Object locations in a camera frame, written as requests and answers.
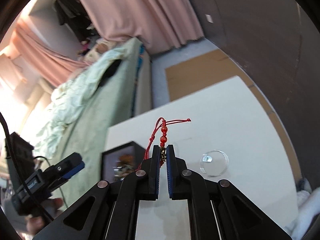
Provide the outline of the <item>red cord charm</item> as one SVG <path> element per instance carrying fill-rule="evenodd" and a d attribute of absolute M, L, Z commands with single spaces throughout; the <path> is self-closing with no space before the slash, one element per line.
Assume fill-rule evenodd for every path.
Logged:
<path fill-rule="evenodd" d="M 143 160 L 149 159 L 149 153 L 150 153 L 150 148 L 154 140 L 156 139 L 156 134 L 158 131 L 160 131 L 162 134 L 159 139 L 159 148 L 160 148 L 160 166 L 162 166 L 166 160 L 167 160 L 167 154 L 166 154 L 166 148 L 165 145 L 168 142 L 168 126 L 169 125 L 174 125 L 174 124 L 180 124 L 180 123 L 185 123 L 185 122 L 191 122 L 191 119 L 174 119 L 174 120 L 165 120 L 163 117 L 160 117 L 153 129 L 153 132 L 151 133 L 151 136 L 149 138 L 149 144 L 145 150 Z"/>

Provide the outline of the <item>black jewelry box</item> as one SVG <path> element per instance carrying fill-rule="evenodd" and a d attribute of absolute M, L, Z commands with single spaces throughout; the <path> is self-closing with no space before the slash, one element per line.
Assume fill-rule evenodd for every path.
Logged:
<path fill-rule="evenodd" d="M 114 183 L 134 172 L 143 160 L 145 148 L 134 141 L 101 154 L 100 180 Z"/>

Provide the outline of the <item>white table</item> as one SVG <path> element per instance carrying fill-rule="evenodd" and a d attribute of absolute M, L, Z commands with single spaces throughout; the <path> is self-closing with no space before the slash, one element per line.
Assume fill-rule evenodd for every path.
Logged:
<path fill-rule="evenodd" d="M 285 148 L 265 110 L 235 76 L 108 129 L 105 150 L 134 141 L 146 147 L 158 118 L 191 119 L 168 127 L 168 142 L 187 167 L 200 171 L 209 151 L 228 155 L 227 179 L 279 226 L 298 216 L 295 180 Z"/>

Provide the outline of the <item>green bed blanket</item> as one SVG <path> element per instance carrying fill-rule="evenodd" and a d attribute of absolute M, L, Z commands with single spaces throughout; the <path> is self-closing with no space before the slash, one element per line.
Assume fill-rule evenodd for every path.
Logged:
<path fill-rule="evenodd" d="M 108 128 L 133 116 L 137 71 L 144 51 L 142 42 L 131 38 L 53 91 L 31 143 L 33 153 L 52 164 L 74 152 L 82 156 L 84 169 L 62 186 L 67 205 L 99 181 Z"/>

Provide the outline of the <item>patterned pillow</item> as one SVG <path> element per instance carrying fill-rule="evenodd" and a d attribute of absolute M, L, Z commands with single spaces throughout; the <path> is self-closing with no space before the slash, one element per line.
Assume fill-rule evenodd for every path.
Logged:
<path fill-rule="evenodd" d="M 114 47 L 117 46 L 117 44 L 118 44 L 117 42 L 109 41 L 104 38 L 100 38 L 100 39 L 96 40 L 95 45 L 93 46 L 92 49 L 89 50 L 88 53 L 86 53 L 83 60 L 87 63 L 95 63 L 96 61 L 98 61 L 101 58 L 101 56 L 105 52 L 113 49 Z"/>

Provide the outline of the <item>pink curtain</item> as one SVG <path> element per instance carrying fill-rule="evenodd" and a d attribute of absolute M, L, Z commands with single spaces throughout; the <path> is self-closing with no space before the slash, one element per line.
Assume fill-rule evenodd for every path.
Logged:
<path fill-rule="evenodd" d="M 99 35 L 107 41 L 132 37 L 150 54 L 180 48 L 204 36 L 189 0 L 80 0 Z M 55 87 L 72 72 L 87 67 L 46 46 L 28 25 L 16 25 L 12 42 L 18 52 Z"/>

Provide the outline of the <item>white wall socket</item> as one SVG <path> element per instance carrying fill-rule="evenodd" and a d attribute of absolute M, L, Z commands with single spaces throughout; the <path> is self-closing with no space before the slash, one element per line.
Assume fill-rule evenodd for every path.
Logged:
<path fill-rule="evenodd" d="M 205 16 L 206 16 L 206 19 L 207 19 L 207 21 L 208 21 L 209 23 L 214 23 L 214 22 L 213 22 L 213 19 L 212 19 L 212 17 L 211 17 L 210 15 L 205 14 Z"/>

